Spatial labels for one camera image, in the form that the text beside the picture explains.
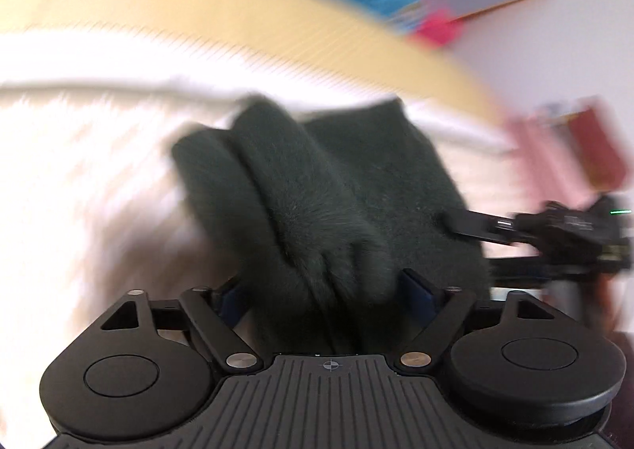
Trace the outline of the dark green knit sweater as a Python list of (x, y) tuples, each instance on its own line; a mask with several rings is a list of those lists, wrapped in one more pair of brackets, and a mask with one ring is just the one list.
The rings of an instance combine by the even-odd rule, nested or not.
[(480, 299), (480, 245), (450, 234), (464, 201), (401, 100), (298, 122), (262, 96), (227, 130), (171, 149), (193, 216), (237, 260), (254, 337), (291, 355), (387, 352), (409, 326), (404, 269)]

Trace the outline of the beige patterned bed quilt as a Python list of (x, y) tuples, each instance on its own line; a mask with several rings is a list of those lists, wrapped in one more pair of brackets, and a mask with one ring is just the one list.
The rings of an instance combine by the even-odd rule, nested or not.
[(40, 377), (121, 293), (167, 298), (226, 270), (169, 148), (250, 93), (295, 116), (397, 94), (471, 208), (521, 207), (483, 87), (335, 0), (1, 0), (3, 446), (52, 438)]

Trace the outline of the pink storage box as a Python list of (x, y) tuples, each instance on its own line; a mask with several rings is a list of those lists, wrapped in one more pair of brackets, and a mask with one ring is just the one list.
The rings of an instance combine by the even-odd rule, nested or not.
[(514, 115), (507, 129), (534, 205), (557, 201), (581, 208), (601, 193), (633, 190), (633, 150), (613, 109), (598, 96)]

